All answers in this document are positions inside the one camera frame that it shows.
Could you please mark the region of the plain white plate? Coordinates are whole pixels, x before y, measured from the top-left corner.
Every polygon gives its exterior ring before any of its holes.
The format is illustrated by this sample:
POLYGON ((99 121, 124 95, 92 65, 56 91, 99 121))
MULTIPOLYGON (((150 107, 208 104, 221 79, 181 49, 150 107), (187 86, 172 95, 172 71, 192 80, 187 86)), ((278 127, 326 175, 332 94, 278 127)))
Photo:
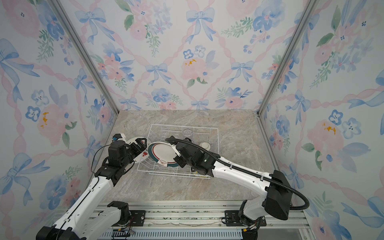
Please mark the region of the plain white plate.
POLYGON ((172 146, 164 142, 154 142, 148 147, 149 157, 163 167, 178 167, 179 164, 174 160, 177 156, 172 146))

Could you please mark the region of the watermelon pattern plate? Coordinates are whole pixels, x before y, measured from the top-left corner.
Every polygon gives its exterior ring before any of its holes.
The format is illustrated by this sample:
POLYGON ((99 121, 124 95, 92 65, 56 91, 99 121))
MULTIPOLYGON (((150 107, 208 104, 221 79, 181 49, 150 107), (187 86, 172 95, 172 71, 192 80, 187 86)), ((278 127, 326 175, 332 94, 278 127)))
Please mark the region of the watermelon pattern plate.
POLYGON ((148 140, 145 137, 137 136, 126 141, 126 143, 133 148, 137 156, 134 158, 136 163, 140 163, 149 157, 148 153, 148 140))

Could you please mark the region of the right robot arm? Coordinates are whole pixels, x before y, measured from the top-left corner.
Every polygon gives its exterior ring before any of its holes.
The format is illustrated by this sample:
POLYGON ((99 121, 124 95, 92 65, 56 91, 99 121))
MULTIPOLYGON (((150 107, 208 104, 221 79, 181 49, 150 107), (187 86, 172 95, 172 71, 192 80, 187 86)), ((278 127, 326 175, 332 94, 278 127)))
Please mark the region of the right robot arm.
POLYGON ((244 200, 239 209, 238 216, 244 226, 254 227, 266 215, 282 221, 288 219, 293 193, 280 186, 288 185, 281 172, 270 174, 245 168, 188 140, 168 142, 180 167, 189 166, 200 175, 228 180, 258 194, 253 200, 244 200))

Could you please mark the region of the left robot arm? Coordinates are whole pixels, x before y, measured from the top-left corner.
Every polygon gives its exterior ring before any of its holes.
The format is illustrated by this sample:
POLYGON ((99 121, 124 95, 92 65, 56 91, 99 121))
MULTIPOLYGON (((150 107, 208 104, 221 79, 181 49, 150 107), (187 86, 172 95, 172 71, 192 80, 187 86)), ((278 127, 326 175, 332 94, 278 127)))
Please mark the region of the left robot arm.
POLYGON ((42 227, 37 240, 96 240, 113 225, 126 228, 133 220, 129 204, 112 201, 92 221, 89 220, 103 198, 116 186, 135 162, 143 157, 147 138, 126 140, 116 134, 108 145, 108 156, 80 198, 51 227, 42 227))

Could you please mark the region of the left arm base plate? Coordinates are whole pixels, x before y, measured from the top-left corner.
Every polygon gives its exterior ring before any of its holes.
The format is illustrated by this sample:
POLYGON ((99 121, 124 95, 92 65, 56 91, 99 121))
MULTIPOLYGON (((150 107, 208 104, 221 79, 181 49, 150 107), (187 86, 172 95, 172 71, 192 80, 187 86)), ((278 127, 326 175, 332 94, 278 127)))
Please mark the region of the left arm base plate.
POLYGON ((130 211, 130 216, 126 223, 116 223, 112 225, 112 227, 117 228, 127 228, 127 227, 143 227, 145 218, 146 218, 145 210, 133 210, 130 211))

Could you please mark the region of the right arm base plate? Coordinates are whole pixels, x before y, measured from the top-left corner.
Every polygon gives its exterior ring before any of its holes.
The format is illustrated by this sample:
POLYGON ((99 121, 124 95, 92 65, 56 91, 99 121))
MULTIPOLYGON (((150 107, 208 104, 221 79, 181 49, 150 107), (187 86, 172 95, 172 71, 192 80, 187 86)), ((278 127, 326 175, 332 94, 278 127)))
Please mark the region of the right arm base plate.
POLYGON ((265 217, 261 217, 259 220, 251 220, 244 214, 240 214, 240 211, 226 210, 222 218, 222 223, 227 227, 254 227, 260 225, 260 227, 266 227, 267 223, 265 217))

